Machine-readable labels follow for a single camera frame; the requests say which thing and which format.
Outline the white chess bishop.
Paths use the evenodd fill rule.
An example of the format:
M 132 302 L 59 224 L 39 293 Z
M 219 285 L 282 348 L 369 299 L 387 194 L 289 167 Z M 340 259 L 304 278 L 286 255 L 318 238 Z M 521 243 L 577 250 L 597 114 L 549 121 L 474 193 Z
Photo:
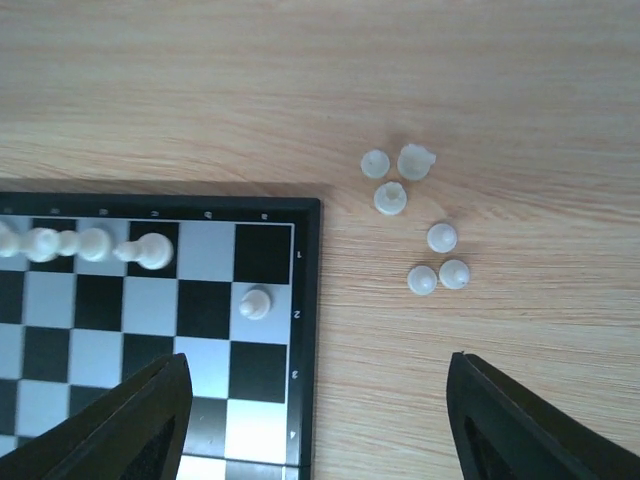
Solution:
M 122 262 L 135 262 L 144 269 L 159 270 L 171 262 L 174 248 L 168 237 L 152 232 L 138 240 L 118 244 L 113 255 Z

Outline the white chess pawn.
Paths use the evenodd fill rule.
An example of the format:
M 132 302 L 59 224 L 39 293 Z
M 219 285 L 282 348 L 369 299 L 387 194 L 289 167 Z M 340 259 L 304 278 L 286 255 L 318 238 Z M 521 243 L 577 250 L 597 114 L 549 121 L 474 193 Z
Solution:
M 266 317 L 271 308 L 271 295 L 263 285 L 256 285 L 249 289 L 239 304 L 240 314 L 252 321 L 258 321 Z

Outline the white chess queen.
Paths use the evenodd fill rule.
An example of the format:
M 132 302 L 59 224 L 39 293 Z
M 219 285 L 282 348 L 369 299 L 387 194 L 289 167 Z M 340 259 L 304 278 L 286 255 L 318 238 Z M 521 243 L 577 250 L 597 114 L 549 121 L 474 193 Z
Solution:
M 11 258 L 19 254 L 28 260 L 44 263 L 58 254 L 60 234 L 49 228 L 33 228 L 18 234 L 7 223 L 1 222 L 1 257 Z

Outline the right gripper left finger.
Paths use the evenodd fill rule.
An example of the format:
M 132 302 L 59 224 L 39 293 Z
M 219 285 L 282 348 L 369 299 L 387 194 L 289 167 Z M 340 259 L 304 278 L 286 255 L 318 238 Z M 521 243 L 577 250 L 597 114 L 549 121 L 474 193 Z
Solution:
M 1 458 L 3 479 L 174 479 L 192 406 L 186 356 L 164 355 Z

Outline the white chess king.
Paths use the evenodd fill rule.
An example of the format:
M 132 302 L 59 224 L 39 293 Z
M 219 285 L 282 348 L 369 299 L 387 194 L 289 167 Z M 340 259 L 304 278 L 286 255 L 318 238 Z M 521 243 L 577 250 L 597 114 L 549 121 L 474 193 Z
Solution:
M 57 254 L 78 256 L 88 262 L 106 261 L 113 250 L 111 235 L 101 228 L 90 228 L 81 232 L 65 230 L 60 233 Z

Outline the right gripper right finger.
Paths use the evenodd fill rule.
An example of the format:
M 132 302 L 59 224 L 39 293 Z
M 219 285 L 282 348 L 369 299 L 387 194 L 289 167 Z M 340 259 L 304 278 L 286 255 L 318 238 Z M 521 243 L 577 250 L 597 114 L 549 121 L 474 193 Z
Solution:
M 452 355 L 446 401 L 466 479 L 637 479 L 639 457 L 475 354 Z

